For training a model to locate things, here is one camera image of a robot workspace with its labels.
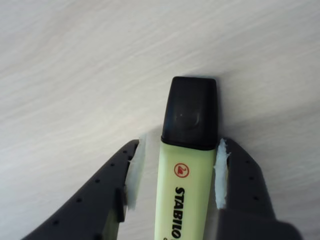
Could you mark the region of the white-padded gripper finger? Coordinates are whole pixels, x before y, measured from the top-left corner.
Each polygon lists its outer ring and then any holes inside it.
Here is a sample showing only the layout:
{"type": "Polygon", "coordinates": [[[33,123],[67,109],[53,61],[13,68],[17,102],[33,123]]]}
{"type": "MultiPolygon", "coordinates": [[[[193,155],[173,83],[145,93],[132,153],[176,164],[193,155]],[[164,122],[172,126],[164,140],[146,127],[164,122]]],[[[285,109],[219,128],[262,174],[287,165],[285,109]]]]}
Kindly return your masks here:
{"type": "Polygon", "coordinates": [[[115,240],[126,212],[136,207],[146,136],[121,147],[26,240],[115,240]]]}
{"type": "Polygon", "coordinates": [[[219,140],[213,169],[218,210],[276,218],[260,166],[238,143],[219,140]]]}

